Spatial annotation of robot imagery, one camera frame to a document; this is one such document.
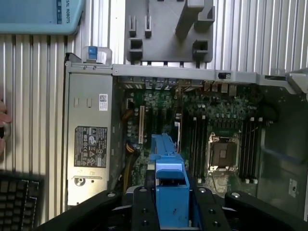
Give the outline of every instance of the hand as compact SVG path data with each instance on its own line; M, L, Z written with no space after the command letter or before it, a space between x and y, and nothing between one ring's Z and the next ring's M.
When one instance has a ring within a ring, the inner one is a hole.
M6 114L6 106L4 104L3 97L0 97L0 128L4 126L4 123L10 123L11 117ZM0 155L3 154L5 148L5 140L0 138Z

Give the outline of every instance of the motherboard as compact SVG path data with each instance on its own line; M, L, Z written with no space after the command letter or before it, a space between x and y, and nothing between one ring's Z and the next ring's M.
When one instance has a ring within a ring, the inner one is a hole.
M130 185L144 184L151 135L167 133L199 185L221 196L228 190L255 195L261 100L255 86L226 83L126 90L122 120L126 165L134 162L126 172L131 174ZM135 151L138 156L129 158Z

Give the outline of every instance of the power supply label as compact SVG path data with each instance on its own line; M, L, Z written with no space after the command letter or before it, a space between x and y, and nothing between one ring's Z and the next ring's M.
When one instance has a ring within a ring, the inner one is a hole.
M75 129L75 167L106 167L107 128Z

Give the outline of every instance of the finger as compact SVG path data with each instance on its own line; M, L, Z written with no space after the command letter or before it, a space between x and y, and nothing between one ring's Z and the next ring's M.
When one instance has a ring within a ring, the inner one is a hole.
M5 123L10 123L11 117L3 112L0 112L0 121L5 122Z
M2 101L0 101L0 112L6 112L6 106Z
M5 140L4 139L0 139L0 155L3 154L5 149Z

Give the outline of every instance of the corrugated metal surface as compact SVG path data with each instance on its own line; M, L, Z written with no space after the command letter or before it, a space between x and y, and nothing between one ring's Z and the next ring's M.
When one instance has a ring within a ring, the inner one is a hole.
M114 63L123 63L125 0L86 2L76 36L0 36L0 85L13 118L0 167L46 176L42 221L58 215L63 205L65 52L81 56L84 46L109 46ZM214 5L213 61L201 68L270 74L308 65L306 0L215 0Z

